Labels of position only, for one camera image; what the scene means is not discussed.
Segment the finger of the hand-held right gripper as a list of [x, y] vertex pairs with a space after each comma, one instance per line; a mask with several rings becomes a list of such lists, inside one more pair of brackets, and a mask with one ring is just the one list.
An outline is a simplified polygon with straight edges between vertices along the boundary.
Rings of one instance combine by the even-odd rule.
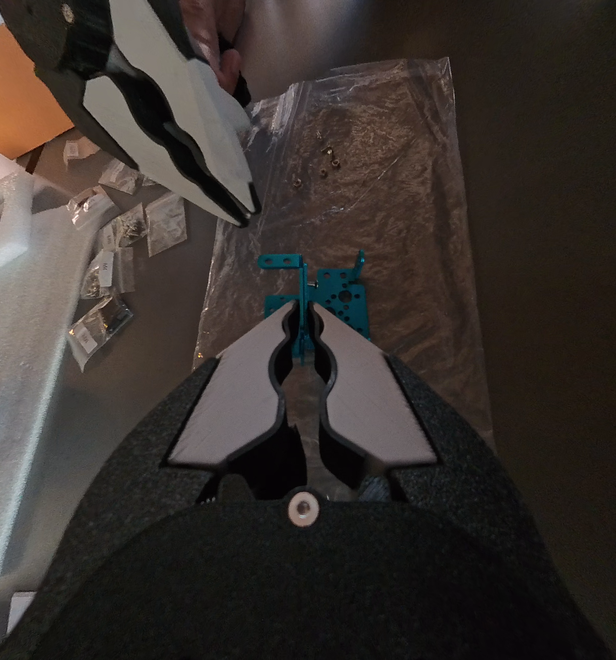
[[194, 139], [207, 171], [258, 214], [261, 205], [239, 139], [250, 120], [193, 48], [178, 1], [111, 1], [110, 15], [121, 54], [159, 86], [175, 124]]
[[140, 83], [124, 74], [87, 81], [83, 106], [143, 175], [236, 227], [247, 227], [250, 211], [206, 169], [194, 139], [172, 119], [158, 91], [152, 106]]

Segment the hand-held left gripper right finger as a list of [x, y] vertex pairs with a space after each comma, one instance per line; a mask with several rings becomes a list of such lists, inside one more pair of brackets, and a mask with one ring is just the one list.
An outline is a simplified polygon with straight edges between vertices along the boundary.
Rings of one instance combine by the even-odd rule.
[[437, 455], [388, 357], [318, 303], [309, 305], [322, 463], [350, 489], [367, 477], [437, 464]]

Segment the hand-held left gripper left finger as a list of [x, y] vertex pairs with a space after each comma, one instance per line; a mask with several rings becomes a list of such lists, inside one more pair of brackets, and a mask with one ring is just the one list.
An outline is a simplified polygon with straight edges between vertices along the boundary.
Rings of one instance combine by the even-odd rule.
[[300, 305], [288, 301], [219, 354], [168, 465], [241, 475], [258, 499], [306, 486], [306, 456], [282, 388], [299, 328]]

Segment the blue metal bracket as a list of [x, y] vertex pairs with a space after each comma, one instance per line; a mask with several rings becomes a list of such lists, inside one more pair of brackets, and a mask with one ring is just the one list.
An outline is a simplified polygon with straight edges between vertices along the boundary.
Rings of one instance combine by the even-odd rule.
[[320, 304], [366, 340], [370, 340], [367, 294], [361, 282], [365, 252], [358, 251], [352, 268], [321, 268], [307, 283], [309, 301]]
[[293, 358], [300, 359], [304, 365], [306, 353], [313, 349], [312, 340], [309, 339], [309, 321], [307, 313], [309, 304], [314, 301], [312, 286], [309, 284], [309, 267], [303, 256], [298, 253], [268, 253], [258, 258], [258, 267], [261, 269], [297, 270], [299, 274], [299, 293], [291, 295], [268, 295], [265, 297], [263, 317], [268, 318], [288, 301], [296, 300], [299, 303], [299, 330], [293, 344]]

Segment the dark desk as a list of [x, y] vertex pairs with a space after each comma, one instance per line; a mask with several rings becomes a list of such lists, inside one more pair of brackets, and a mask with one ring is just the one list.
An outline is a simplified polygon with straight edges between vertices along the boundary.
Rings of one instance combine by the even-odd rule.
[[[616, 656], [616, 1], [247, 1], [254, 99], [332, 68], [451, 61], [494, 440]], [[35, 591], [86, 488], [191, 372], [216, 221], [138, 258], [133, 321], [65, 350], [0, 578]]]

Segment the person's right hand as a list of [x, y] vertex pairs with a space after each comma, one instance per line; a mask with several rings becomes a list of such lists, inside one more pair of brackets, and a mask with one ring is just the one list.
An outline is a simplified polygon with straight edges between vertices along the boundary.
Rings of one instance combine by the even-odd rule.
[[354, 1], [180, 1], [192, 46], [217, 84], [255, 100], [335, 67], [351, 46]]

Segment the orange cardboard box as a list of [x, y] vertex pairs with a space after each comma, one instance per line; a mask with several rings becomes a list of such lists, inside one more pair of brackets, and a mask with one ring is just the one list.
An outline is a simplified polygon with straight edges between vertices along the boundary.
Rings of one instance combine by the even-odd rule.
[[16, 159], [72, 128], [72, 120], [34, 74], [33, 62], [2, 24], [0, 154]]

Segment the pile of small screw bags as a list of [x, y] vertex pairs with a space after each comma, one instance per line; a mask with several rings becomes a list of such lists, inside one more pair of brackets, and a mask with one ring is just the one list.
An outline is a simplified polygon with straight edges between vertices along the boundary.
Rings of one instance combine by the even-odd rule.
[[67, 343], [81, 371], [133, 318], [122, 300], [122, 294], [136, 289], [133, 245], [145, 239], [148, 256], [153, 257], [188, 237], [185, 202], [172, 192], [116, 215], [118, 208], [109, 191], [133, 195], [149, 186], [156, 186], [156, 182], [113, 159], [96, 186], [84, 189], [67, 203], [75, 229], [96, 231], [95, 255], [83, 276], [79, 298], [97, 304], [67, 331]]

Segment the large clear plastic bag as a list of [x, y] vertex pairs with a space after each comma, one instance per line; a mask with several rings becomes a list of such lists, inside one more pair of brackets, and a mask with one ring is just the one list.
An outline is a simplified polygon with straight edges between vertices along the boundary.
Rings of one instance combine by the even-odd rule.
[[[388, 357], [437, 464], [367, 477], [357, 489], [322, 463], [325, 471], [360, 498], [376, 497], [380, 483], [389, 498], [423, 508], [488, 494], [503, 477], [485, 443], [491, 418], [449, 61], [341, 68], [257, 103], [252, 119], [248, 152], [264, 156], [263, 210], [247, 228], [218, 222], [197, 397], [219, 354], [266, 319], [265, 297], [299, 293], [298, 271], [261, 269], [261, 255], [301, 254], [312, 282], [318, 269], [352, 268], [363, 250], [370, 342]], [[331, 139], [342, 169], [293, 189], [297, 166], [316, 151], [316, 129]], [[314, 344], [303, 366], [293, 358], [282, 388], [289, 425], [302, 444], [308, 430], [319, 449], [324, 383]]]

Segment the scattered loose metal fasteners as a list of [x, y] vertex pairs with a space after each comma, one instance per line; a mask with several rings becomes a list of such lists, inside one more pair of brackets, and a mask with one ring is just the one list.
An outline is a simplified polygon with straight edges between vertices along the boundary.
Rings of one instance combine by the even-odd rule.
[[326, 181], [342, 169], [342, 161], [327, 133], [316, 129], [313, 134], [311, 148], [314, 147], [316, 151], [307, 161], [301, 161], [297, 166], [291, 179], [291, 186], [295, 190], [306, 188], [313, 181]]

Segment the white foam sheet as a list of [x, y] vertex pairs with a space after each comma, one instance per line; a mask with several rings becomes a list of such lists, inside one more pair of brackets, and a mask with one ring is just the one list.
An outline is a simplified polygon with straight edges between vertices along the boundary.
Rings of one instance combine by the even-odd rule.
[[0, 269], [0, 577], [95, 232], [65, 205], [32, 213], [28, 250]]

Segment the assembly instruction booklet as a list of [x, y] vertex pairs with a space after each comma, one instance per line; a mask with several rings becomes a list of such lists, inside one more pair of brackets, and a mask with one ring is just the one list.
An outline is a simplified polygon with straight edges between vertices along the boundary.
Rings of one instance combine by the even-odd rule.
[[36, 597], [36, 591], [16, 591], [10, 600], [6, 635], [8, 636], [22, 619]]

